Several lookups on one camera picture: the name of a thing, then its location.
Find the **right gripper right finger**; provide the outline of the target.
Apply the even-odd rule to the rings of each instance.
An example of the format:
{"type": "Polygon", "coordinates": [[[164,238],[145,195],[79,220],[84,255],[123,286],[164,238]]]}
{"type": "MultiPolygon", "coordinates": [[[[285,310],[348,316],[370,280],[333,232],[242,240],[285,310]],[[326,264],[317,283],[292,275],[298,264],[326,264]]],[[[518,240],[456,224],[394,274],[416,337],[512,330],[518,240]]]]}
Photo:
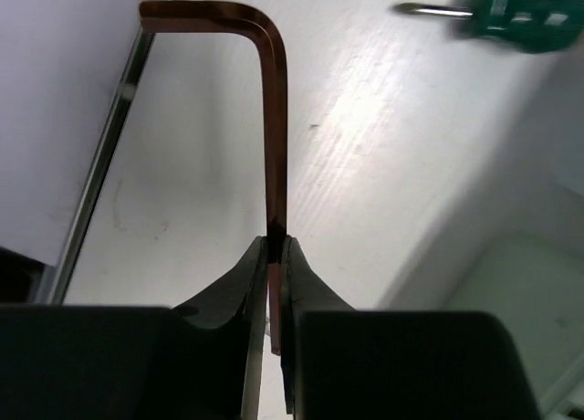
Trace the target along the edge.
{"type": "Polygon", "coordinates": [[[281,367],[296,419],[537,419],[512,337],[480,311],[355,310],[282,255],[281,367]]]}

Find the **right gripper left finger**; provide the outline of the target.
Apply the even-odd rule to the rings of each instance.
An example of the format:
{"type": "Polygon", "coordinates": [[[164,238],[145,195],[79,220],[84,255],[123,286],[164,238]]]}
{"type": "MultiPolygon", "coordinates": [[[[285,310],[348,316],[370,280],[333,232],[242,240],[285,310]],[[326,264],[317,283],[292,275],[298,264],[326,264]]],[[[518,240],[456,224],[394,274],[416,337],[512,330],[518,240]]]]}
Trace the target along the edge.
{"type": "Polygon", "coordinates": [[[1,309],[4,419],[254,419],[266,241],[174,307],[1,309]]]}

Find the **green plastic toolbox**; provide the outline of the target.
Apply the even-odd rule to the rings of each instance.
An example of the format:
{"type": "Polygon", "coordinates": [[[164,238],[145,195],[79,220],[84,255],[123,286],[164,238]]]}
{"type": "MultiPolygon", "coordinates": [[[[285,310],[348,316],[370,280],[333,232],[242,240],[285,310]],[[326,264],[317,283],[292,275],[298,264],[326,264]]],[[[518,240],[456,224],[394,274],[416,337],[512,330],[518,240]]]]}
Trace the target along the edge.
{"type": "Polygon", "coordinates": [[[546,419],[583,416],[583,258],[523,234],[498,238],[446,302],[511,333],[546,419]]]}

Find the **medium brown hex key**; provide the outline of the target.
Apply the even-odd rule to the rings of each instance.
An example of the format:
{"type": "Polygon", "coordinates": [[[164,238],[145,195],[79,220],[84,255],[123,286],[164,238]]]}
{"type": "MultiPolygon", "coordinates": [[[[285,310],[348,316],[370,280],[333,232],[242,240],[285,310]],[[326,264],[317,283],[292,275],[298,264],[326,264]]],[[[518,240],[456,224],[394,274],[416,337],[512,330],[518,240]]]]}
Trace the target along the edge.
{"type": "Polygon", "coordinates": [[[260,10],[227,1],[150,0],[139,6],[149,33],[226,33],[247,37],[257,50],[262,84],[266,239],[272,353],[282,349],[280,291],[287,237],[287,55],[273,21],[260,10]]]}

